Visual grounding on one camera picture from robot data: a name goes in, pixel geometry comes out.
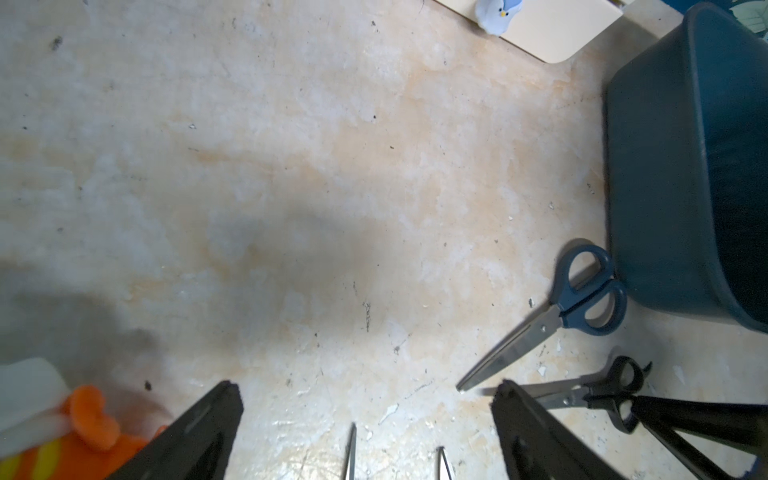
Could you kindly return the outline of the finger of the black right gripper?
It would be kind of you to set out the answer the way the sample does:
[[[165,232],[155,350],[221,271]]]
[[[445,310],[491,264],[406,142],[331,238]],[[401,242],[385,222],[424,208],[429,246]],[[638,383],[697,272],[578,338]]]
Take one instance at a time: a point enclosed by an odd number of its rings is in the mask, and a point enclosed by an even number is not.
[[[684,432],[756,456],[767,455],[766,405],[637,396],[632,413],[642,423],[663,431]]]
[[[671,427],[659,421],[646,419],[641,423],[699,480],[734,480],[722,468],[683,439]]]

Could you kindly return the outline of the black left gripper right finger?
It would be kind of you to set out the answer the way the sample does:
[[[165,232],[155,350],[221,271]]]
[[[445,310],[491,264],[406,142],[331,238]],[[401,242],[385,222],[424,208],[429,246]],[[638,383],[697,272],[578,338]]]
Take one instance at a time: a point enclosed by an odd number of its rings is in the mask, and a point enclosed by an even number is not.
[[[496,389],[491,413],[510,479],[620,479],[521,386]]]

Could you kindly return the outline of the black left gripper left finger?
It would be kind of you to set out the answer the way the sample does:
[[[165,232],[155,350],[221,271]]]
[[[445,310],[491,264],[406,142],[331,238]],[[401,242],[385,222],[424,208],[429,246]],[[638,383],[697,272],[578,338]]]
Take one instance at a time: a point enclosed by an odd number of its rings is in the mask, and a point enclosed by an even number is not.
[[[243,411],[239,386],[219,382],[108,479],[224,478]]]

